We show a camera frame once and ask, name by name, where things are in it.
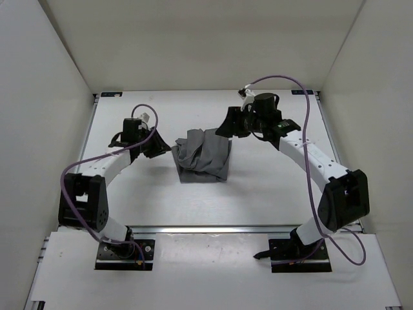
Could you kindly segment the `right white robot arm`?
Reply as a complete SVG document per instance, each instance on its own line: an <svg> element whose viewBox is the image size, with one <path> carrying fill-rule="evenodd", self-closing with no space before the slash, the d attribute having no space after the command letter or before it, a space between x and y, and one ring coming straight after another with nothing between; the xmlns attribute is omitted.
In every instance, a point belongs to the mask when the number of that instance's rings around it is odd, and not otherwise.
<svg viewBox="0 0 413 310"><path fill-rule="evenodd" d="M253 134L269 142L308 173L310 183L315 183L322 193L313 217L292 233L289 243L292 256L305 258L312 252L313 243L370 212L367 176L361 170L351 171L329 158L303 136L296 122L283 118L277 109L278 95L254 94L250 90L240 90L239 95L242 106L228 108L216 134L224 138Z"/></svg>

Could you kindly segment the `grey pleated skirt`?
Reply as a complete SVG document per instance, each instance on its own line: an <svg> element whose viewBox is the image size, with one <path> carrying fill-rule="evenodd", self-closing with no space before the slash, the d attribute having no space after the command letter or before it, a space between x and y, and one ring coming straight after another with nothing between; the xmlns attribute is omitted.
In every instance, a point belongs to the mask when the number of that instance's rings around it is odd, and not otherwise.
<svg viewBox="0 0 413 310"><path fill-rule="evenodd" d="M190 129L178 138L172 155L181 183L226 182L232 141L216 135L216 129Z"/></svg>

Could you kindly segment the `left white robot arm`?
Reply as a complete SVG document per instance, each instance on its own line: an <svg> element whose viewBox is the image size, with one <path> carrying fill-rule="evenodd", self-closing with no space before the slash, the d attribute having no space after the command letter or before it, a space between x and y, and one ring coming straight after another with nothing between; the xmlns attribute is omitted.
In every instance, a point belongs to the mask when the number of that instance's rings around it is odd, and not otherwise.
<svg viewBox="0 0 413 310"><path fill-rule="evenodd" d="M104 158L93 160L83 172L67 173L63 178L59 224L90 229L94 238L121 257L130 256L139 246L132 229L110 217L107 187L139 155L151 159L171 151L148 121L146 113L124 119L122 131L111 139Z"/></svg>

